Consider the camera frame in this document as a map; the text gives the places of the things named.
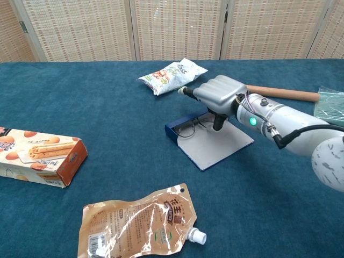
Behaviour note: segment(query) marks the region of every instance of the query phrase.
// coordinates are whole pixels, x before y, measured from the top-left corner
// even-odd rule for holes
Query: woven screen panel
[[[226,59],[305,58],[326,0],[236,0]]]
[[[133,26],[137,26],[139,58],[219,59],[226,11],[224,2],[226,1],[131,1],[135,9],[132,15],[136,19]]]
[[[0,1],[0,62],[35,61],[26,36],[8,1]]]
[[[312,58],[344,58],[344,0],[339,0],[329,17]]]
[[[48,61],[132,60],[126,0],[23,0]]]

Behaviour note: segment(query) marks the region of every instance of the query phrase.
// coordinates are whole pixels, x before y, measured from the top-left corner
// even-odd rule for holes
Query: green indicator light
[[[257,124],[257,119],[255,119],[254,117],[251,117],[251,118],[249,119],[249,123],[250,123],[251,125],[255,126],[255,125]]]

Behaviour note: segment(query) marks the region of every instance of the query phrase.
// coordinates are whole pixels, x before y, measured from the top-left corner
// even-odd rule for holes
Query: cardboard box
[[[0,127],[0,176],[64,188],[87,155],[80,138]]]
[[[229,121],[220,131],[214,131],[213,121],[214,115],[204,107],[165,125],[166,135],[201,171],[254,142]]]

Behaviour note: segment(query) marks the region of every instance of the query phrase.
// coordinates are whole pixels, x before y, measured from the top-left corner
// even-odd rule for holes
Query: teal fabric surface
[[[201,108],[137,80],[169,61],[0,64],[0,126],[80,137],[89,156],[71,185],[0,178],[0,257],[76,257],[82,209],[186,183],[207,233],[171,257],[343,257],[344,193],[323,185],[310,157],[231,121],[255,143],[201,172],[164,125]],[[344,60],[196,61],[247,84],[344,91]],[[312,114],[314,104],[277,99]]]

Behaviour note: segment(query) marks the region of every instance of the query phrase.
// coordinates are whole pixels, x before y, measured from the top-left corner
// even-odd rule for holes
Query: silver robotic hand
[[[258,94],[245,84],[219,75],[199,88],[178,91],[215,114],[213,129],[230,117],[276,142],[279,149],[312,157],[312,167],[327,186],[344,192],[344,129]]]

